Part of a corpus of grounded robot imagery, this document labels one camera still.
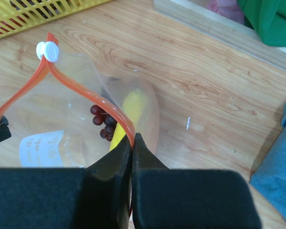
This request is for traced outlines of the yellow toy banana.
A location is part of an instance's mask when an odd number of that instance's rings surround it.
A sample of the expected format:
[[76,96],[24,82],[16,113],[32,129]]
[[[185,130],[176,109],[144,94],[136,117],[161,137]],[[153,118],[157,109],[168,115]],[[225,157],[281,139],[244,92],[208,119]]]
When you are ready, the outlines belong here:
[[[134,130],[132,132],[132,139],[130,140],[131,146],[134,145],[136,128],[138,127],[140,118],[143,116],[143,112],[147,106],[147,102],[148,99],[141,89],[133,90],[123,100],[122,109],[134,126]],[[114,148],[116,148],[125,135],[126,132],[124,131],[123,127],[118,123],[113,133],[109,151],[112,151]]]

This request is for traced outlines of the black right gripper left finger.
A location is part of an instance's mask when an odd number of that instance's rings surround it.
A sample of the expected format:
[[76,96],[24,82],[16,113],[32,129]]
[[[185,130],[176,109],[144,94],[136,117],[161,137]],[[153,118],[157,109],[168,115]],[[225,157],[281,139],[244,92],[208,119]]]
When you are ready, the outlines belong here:
[[88,168],[0,168],[0,229],[126,229],[127,137]]

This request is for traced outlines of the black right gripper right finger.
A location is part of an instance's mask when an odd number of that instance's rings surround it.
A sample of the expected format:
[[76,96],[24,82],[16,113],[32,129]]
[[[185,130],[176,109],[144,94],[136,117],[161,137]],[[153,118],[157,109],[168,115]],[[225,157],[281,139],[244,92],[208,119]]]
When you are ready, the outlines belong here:
[[169,169],[141,134],[133,147],[132,207],[137,229],[259,229],[247,182],[232,170]]

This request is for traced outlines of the clear zip top bag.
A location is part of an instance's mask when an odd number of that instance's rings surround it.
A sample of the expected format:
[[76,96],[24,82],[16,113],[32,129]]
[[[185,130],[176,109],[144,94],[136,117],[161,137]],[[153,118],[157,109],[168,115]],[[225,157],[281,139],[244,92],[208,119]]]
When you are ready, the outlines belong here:
[[85,54],[63,52],[49,33],[36,47],[40,64],[27,83],[0,107],[11,138],[0,142],[0,167],[87,167],[109,152],[110,143],[92,122],[98,105],[119,123],[129,140],[134,126],[122,109],[124,98],[141,89],[148,102],[136,133],[155,153],[159,106],[142,77],[105,76]]

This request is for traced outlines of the dark purple toy grapes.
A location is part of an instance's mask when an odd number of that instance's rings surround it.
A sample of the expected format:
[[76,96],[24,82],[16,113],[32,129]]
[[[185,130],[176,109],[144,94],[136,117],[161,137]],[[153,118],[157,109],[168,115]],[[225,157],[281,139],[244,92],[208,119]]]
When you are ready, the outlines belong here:
[[92,115],[94,115],[92,120],[93,124],[95,126],[101,127],[101,138],[111,142],[117,127],[117,121],[96,104],[91,106],[90,112]]

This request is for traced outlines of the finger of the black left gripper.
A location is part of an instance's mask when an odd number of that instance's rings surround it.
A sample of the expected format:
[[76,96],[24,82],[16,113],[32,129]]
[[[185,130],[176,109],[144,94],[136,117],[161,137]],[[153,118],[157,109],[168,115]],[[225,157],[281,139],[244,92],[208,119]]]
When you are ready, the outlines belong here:
[[11,132],[9,130],[9,122],[5,116],[0,121],[0,142],[11,138]]

